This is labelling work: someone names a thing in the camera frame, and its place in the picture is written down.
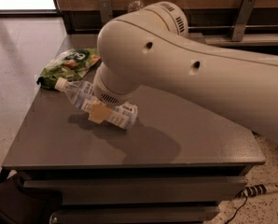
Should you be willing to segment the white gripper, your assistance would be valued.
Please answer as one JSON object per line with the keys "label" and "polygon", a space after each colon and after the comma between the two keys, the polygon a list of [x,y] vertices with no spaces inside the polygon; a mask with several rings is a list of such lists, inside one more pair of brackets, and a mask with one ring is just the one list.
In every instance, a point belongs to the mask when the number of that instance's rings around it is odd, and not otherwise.
{"label": "white gripper", "polygon": [[[94,95],[103,103],[110,106],[122,105],[129,101],[139,84],[129,81],[111,71],[104,63],[97,68],[93,80]],[[91,106],[89,120],[102,123],[113,113],[113,110],[100,102]]]}

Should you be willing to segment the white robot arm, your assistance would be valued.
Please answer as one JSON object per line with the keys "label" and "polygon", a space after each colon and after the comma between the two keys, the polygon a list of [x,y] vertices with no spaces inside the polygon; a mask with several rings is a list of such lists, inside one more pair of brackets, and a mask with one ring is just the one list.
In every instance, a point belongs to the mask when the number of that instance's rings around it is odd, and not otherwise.
{"label": "white robot arm", "polygon": [[188,20],[163,1],[109,21],[97,38],[93,80],[107,105],[141,85],[167,91],[278,143],[278,56],[222,49],[188,38]]}

